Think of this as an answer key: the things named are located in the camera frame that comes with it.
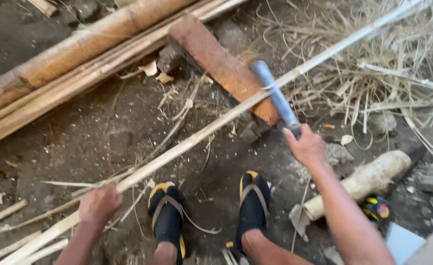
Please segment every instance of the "sandal strap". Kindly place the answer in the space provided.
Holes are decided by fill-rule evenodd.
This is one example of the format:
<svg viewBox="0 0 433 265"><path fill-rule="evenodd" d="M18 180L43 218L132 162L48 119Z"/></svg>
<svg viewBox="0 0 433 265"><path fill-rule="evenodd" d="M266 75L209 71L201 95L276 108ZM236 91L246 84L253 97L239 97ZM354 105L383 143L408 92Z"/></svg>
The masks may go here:
<svg viewBox="0 0 433 265"><path fill-rule="evenodd" d="M267 221L269 220L269 211L267 211L267 204L265 203L265 199L262 195L261 190L255 184L249 184L248 186L246 186L246 188L244 188L241 194L241 200L239 201L239 209L241 209L244 199L246 199L251 190L255 191L255 193L259 197L259 200L261 201L262 209L264 210L265 225L267 226Z"/></svg>
<svg viewBox="0 0 433 265"><path fill-rule="evenodd" d="M153 233L154 233L154 225L157 222L157 218L159 217L159 214L161 213L162 208L167 203L172 204L172 206L174 206L177 209L177 211L179 212L179 214L181 215L182 220L184 219L184 215L182 212L182 206L173 197L166 195L161 199L161 201L159 202L159 204L156 207L156 210L154 211L153 220L151 223L152 228L153 228Z"/></svg>

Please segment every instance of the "bamboo stalk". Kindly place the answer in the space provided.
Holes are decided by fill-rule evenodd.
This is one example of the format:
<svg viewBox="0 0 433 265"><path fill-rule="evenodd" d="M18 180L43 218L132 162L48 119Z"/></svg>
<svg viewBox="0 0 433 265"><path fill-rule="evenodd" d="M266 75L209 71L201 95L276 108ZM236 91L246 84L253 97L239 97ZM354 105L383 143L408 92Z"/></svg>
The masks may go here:
<svg viewBox="0 0 433 265"><path fill-rule="evenodd" d="M182 10L181 12L170 16L169 18L165 19L164 21L161 21L160 23L156 24L155 26L151 27L145 32L142 32L135 37L133 37L130 40L125 41L124 43L121 43L120 45L112 48L111 50L105 52L104 54L94 58L93 60L82 64L81 66L73 69L72 71L68 72L67 74L55 79L54 81L48 83L47 85L27 94L26 96L20 98L19 100L14 101L13 103L7 105L6 107L2 108L0 110L0 119L7 116L8 114L14 112L15 110L19 109L20 107L26 105L27 103L31 102L33 99L36 99L38 96L46 93L47 91L51 90L52 88L61 85L64 82L72 83L72 78L74 78L74 82L77 81L80 78L83 78L84 76L92 73L99 67L107 64L109 61L113 60L114 58L117 58L120 54L124 53L125 51L129 51L131 47L136 45L137 41L139 41L144 36L148 35L149 33L153 32L154 30L157 30L168 23L171 23L172 21L175 21L179 17L189 14L193 12L196 9L201 8L205 4L211 2L211 0L202 0L197 2L196 4L192 5L191 7Z"/></svg>
<svg viewBox="0 0 433 265"><path fill-rule="evenodd" d="M0 76L0 109L196 0L137 0Z"/></svg>
<svg viewBox="0 0 433 265"><path fill-rule="evenodd" d="M11 244L8 247L5 247L0 250L0 258L3 256L6 256L9 253L12 253L15 250L18 250L22 246L26 245L27 243L31 242L33 239L37 238L39 235L41 235L41 231L37 231L25 238L20 239L19 241Z"/></svg>
<svg viewBox="0 0 433 265"><path fill-rule="evenodd" d="M5 217L13 214L14 212L19 211L20 209L22 209L23 207L27 206L28 202L26 200L22 200L19 201L15 204L13 204L12 206L10 206L9 208L2 210L0 212L0 220L4 219Z"/></svg>
<svg viewBox="0 0 433 265"><path fill-rule="evenodd" d="M385 25L386 23L391 23L393 21L397 21L395 19L395 16L402 16L404 17L405 13L408 13L411 8L417 8L417 4L423 3L421 0L414 0L408 3L415 3L415 5L408 5L408 8L405 8L405 5L403 4L397 9L394 9L391 13L385 15L384 17L381 17L377 21L375 21L373 24L362 28L359 32L356 32L353 34L355 36L356 40L359 40L368 34L374 32L379 27ZM289 83L293 80L296 76L305 73L309 69L312 69L313 67L317 66L318 64L322 63L329 57L335 55L337 52L342 51L344 48L349 46L350 44L354 43L353 37L350 36L347 39L342 40L340 43L335 45L332 48L327 49L326 51L322 52L321 54L313 57L312 59L308 60L306 63L302 64L301 66L291 70L290 72L283 75L281 78L279 78L276 82L279 86L284 86L285 84ZM241 113L248 110L255 104L259 103L261 100L267 98L269 96L269 92L266 90L261 90L259 93L253 95L246 101L242 102L241 104L237 105L235 108L228 111L225 115L221 116L220 118L216 119L209 125L207 125L205 128L198 131L196 134L193 134L186 140L182 141L178 145L174 146L173 148L169 149L159 157L157 157L155 160L149 162L147 165L141 167L138 169L135 173L121 181L117 185L117 190L119 192L124 192L125 190L129 189L132 185L135 183L143 180L146 176L152 174L153 172L160 169L165 164L169 163L170 161L174 160L175 158L179 157L186 151L188 151L190 148L197 145L199 142L201 142L203 139L206 139L209 135L217 131L219 128L224 126L225 124L231 122L233 119L238 117ZM60 222L56 223L54 226L49 228L47 231L43 232L43 234L36 238L31 243L27 244L26 246L22 247L21 249L15 251L12 255L8 256L4 260L0 262L0 265L14 265L15 262L19 260L23 260L25 257L31 255L38 249L40 249L42 246L53 240L54 238L57 238L60 234L67 231L72 226L78 224L80 221L79 219L79 212L76 211L70 216L66 217L64 220L61 220Z"/></svg>
<svg viewBox="0 0 433 265"><path fill-rule="evenodd" d="M53 254L54 252L57 252L59 250L62 250L69 244L69 239L63 239L55 244L52 244L51 246L47 246L44 249L34 253L33 255L29 256L25 259L24 262L20 263L21 265L31 265L33 262L38 261L46 256L49 256Z"/></svg>
<svg viewBox="0 0 433 265"><path fill-rule="evenodd" d="M225 5L223 5L225 9L219 7L219 5L226 1L214 0L193 10L191 14L197 17L201 16L204 21L210 20L228 9ZM234 2L241 3L244 1L246 0L229 2L234 4ZM66 79L53 88L49 87L43 94L37 95L32 101L2 118L0 120L0 140L39 118L54 107L82 93L99 81L104 80L109 75L139 61L149 53L165 45L167 43L167 33L176 22L178 22L178 19L144 35L140 39L130 42L124 49L114 51L113 54L116 57L105 58L103 63L97 63L98 68L94 67L92 70L84 71L73 78Z"/></svg>

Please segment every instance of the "foot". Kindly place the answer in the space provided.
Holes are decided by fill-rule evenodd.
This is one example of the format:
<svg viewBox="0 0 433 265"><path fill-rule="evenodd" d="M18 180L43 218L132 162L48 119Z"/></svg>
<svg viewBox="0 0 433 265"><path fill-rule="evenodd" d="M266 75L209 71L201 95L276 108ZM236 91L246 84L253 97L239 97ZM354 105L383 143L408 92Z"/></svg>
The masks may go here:
<svg viewBox="0 0 433 265"><path fill-rule="evenodd" d="M271 191L267 185L267 181L254 171L246 172L241 178L239 195L244 195L244 190L250 184L260 190L261 197L257 195L255 190L250 190L247 196L244 198L241 207L239 209L239 222L236 231L236 247L243 253L241 247L241 237L245 232L259 229L262 230L267 225L267 216L264 211L262 199L265 202L266 208L269 207L271 199Z"/></svg>
<svg viewBox="0 0 433 265"><path fill-rule="evenodd" d="M172 203L166 203L162 206L160 212L158 209L159 203L165 196L169 196L179 202L179 191L175 186L169 186L166 184L158 184L156 188L151 192L149 198L149 209L148 215L151 219L156 218L154 223L154 235L156 237L157 244L161 242L170 242L177 248L177 265L182 264L182 259L185 255L185 248L181 237L182 229L182 208Z"/></svg>

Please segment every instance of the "dirt ground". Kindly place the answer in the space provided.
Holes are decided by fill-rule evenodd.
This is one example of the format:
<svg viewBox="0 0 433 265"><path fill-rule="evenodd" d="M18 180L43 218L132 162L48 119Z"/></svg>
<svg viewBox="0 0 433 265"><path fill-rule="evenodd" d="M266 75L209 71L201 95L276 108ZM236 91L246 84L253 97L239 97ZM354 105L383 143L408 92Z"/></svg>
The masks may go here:
<svg viewBox="0 0 433 265"><path fill-rule="evenodd" d="M299 7L309 4L306 0L293 2ZM61 3L59 2L60 15L48 19L27 1L0 1L0 75L72 33L73 28L67 25L70 18L66 17L67 10ZM92 20L106 15L109 11L105 7L113 6L112 1L97 0L97 3L98 11L90 18ZM290 22L294 9L289 8L282 0L272 0L270 3L275 14ZM80 9L83 3L70 0L65 1L65 4ZM280 37L271 37L274 47L260 38L264 28L258 28L254 20L259 5L260 13L270 16L265 1L250 0L241 8L212 21L208 26L214 32L228 24L239 28L236 38L231 37L230 30L223 30L219 36L220 41L231 51L235 51L236 55L251 51L251 59L265 60L273 75L279 76L294 68L297 61L291 58L284 61L280 59L286 51ZM237 47L231 47L231 44L236 42ZM155 58L156 54L139 65ZM172 73L175 77L174 87L179 94L168 99L163 107L168 117L178 113L184 106L190 89L183 90L190 79L191 71L192 67L185 64ZM190 87L195 84L196 80L193 80ZM72 198L70 193L75 189L42 184L41 181L95 183L143 159L173 127L173 123L166 120L157 109L163 94L170 89L170 85L161 85L154 78L144 75L126 81L112 77L91 92L67 102L0 141L0 192L6 193L0 211L21 199L29 202L23 210L0 222L0 227L18 224ZM198 91L197 107L189 112L183 128L167 147L172 147L197 132L216 119L219 113L235 104L236 101L219 85L205 84ZM314 125L327 111L320 109L315 116L301 115L300 119ZM338 143L338 139L350 133L350 130L341 127L342 119L340 116L328 116L317 123L313 130L319 132L326 142ZM390 135L390 149L410 152L420 146L419 140L404 119L396 116L396 121L398 125ZM247 144L232 134L233 127L239 134L243 123L244 119L219 130L212 141L206 166L208 142L204 141L151 176L157 183L172 181L179 186L184 209L199 226L206 229L223 226L221 234L210 235L197 230L189 222L184 222L183 237L190 256L184 261L186 264L225 263L221 249L225 242L234 237L239 208L238 184L246 170L262 172L275 186L269 209L270 225L266 235L276 244L290 249L294 228L288 214L295 204L301 202L305 184L293 169L295 159L280 133L282 124L266 132L259 141ZM326 129L324 123L336 125L336 129ZM108 135L113 130L130 132L126 134L129 141L126 140L127 147L122 153L117 153L113 143L109 141ZM433 139L433 128L425 133ZM361 128L356 128L355 135L361 145L368 144L370 137L365 136ZM387 151L387 142L375 142L368 151L363 151L351 143L347 145L347 150L355 159L335 166L339 176L348 176L356 166L366 164ZM10 166L6 161L17 166ZM411 194L406 187L414 186L414 179L410 177L414 177L415 170L424 168L432 161L431 156L426 154L388 197L395 214L395 222L423 237L433 231L433 199L430 202L433 197L420 190ZM143 185L141 183L135 189L135 197ZM315 191L310 189L308 198L313 197L314 193ZM120 214L132 201L132 192L127 191ZM47 229L75 209L55 214L52 220L1 233L0 249L34 231ZM94 256L103 259L103 264L145 264L155 248L150 228L151 220L146 211L147 200L142 200L137 204L136 216L132 213L116 226L116 231L109 231L100 238L94 253L102 250L105 256ZM381 225L382 232L385 232L385 227L386 225ZM297 240L296 253L314 264L330 264L321 252L323 247L332 245L325 220L309 226L307 234L310 242ZM57 254L36 264L52 264L56 258Z"/></svg>

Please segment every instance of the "right hand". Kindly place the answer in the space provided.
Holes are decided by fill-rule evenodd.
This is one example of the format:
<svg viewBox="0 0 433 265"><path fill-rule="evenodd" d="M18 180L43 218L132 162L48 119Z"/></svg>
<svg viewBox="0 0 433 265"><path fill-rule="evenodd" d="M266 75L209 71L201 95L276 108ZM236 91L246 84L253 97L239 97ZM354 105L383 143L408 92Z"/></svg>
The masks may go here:
<svg viewBox="0 0 433 265"><path fill-rule="evenodd" d="M91 191L81 198L79 217L81 223L105 226L120 209L123 196L116 190L116 184L110 183Z"/></svg>
<svg viewBox="0 0 433 265"><path fill-rule="evenodd" d="M326 146L321 136L314 134L310 126L305 123L302 124L301 130L302 136L297 141L289 129L283 129L283 134L293 155L309 170L326 164Z"/></svg>

